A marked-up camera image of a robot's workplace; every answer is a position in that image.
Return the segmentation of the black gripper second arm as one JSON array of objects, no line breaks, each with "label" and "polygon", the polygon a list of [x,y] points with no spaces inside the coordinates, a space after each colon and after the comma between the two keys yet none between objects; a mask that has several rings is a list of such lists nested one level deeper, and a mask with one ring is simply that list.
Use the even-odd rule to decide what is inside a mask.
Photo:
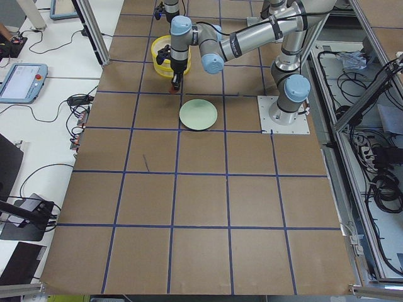
[{"label": "black gripper second arm", "polygon": [[174,72],[173,78],[171,79],[171,87],[174,87],[179,91],[183,81],[183,74],[187,69],[187,60],[176,60],[172,58],[170,65]]}]

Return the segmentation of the person hand at desk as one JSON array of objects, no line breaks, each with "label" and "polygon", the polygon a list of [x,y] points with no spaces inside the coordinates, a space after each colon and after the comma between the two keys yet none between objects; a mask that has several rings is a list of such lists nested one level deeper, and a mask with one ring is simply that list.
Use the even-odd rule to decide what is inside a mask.
[{"label": "person hand at desk", "polygon": [[13,37],[10,31],[2,23],[0,23],[0,34],[7,40],[12,39]]}]

